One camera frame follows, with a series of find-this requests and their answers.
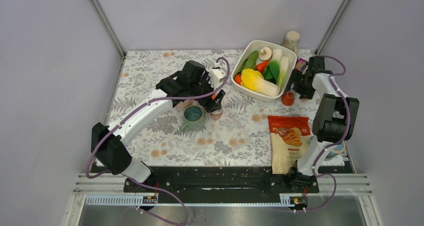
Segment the small pink cup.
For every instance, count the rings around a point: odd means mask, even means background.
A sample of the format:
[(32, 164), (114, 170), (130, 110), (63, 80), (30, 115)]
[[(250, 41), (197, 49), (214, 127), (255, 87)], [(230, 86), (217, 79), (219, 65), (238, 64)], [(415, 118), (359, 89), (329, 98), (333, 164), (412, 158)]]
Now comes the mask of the small pink cup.
[(210, 116), (211, 116), (211, 118), (212, 119), (214, 119), (214, 120), (219, 120), (221, 117), (222, 117), (222, 115), (223, 115), (223, 111), (224, 111), (224, 109), (223, 108), (221, 108), (220, 110), (215, 110), (215, 111), (212, 111), (211, 113), (210, 113)]

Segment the small orange cup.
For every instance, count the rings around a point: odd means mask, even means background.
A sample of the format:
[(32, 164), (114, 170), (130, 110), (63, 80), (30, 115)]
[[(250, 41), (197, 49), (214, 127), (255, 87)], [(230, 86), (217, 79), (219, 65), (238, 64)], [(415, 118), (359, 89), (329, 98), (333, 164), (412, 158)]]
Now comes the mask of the small orange cup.
[(293, 91), (285, 92), (281, 97), (281, 102), (284, 106), (292, 106), (295, 102), (295, 94)]

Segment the teal green ceramic mug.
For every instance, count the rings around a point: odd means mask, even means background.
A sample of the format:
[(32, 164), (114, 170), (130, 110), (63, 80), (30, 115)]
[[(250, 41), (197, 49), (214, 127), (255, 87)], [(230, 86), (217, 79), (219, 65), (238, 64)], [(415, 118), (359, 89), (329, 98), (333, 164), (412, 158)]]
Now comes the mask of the teal green ceramic mug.
[(183, 123), (179, 129), (181, 131), (202, 129), (205, 120), (205, 114), (200, 106), (188, 106), (183, 112)]

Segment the pink white mug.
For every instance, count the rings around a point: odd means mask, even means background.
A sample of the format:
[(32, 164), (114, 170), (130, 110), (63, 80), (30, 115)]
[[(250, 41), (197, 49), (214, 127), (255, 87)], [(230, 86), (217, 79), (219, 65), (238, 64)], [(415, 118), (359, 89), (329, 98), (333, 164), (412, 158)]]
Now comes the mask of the pink white mug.
[(193, 99), (189, 99), (189, 100), (185, 100), (183, 102), (180, 102), (176, 108), (180, 109), (180, 110), (185, 110), (186, 108), (188, 108), (189, 106), (192, 106), (195, 104), (195, 100)]

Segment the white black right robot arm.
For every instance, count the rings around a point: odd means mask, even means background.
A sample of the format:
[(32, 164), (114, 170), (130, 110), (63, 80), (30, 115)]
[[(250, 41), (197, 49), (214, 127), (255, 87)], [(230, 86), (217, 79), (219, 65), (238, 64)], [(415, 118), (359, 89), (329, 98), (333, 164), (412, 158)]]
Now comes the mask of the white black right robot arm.
[(310, 186), (318, 177), (318, 169), (337, 145), (353, 134), (360, 102), (345, 94), (336, 83), (337, 74), (325, 68), (328, 56), (309, 58), (305, 72), (293, 70), (287, 89), (301, 99), (320, 96), (320, 104), (312, 121), (312, 137), (307, 151), (296, 160), (287, 174), (286, 184), (293, 192)]

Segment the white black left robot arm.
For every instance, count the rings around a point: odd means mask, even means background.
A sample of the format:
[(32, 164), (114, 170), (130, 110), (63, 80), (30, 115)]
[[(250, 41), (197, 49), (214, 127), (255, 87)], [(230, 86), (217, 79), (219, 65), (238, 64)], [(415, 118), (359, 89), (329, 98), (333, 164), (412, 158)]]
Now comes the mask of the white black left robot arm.
[(221, 110), (225, 95), (223, 87), (230, 78), (230, 70), (220, 67), (221, 60), (228, 62), (219, 57), (212, 68), (194, 60), (187, 61), (181, 70), (156, 84), (142, 103), (119, 120), (108, 125), (96, 123), (91, 130), (91, 155), (85, 170), (86, 177), (96, 178), (96, 175), (90, 175), (90, 168), (93, 159), (97, 159), (105, 166), (106, 173), (132, 178), (144, 192), (152, 190), (155, 179), (151, 169), (131, 156), (127, 145), (158, 116), (181, 102), (197, 101), (207, 113)]

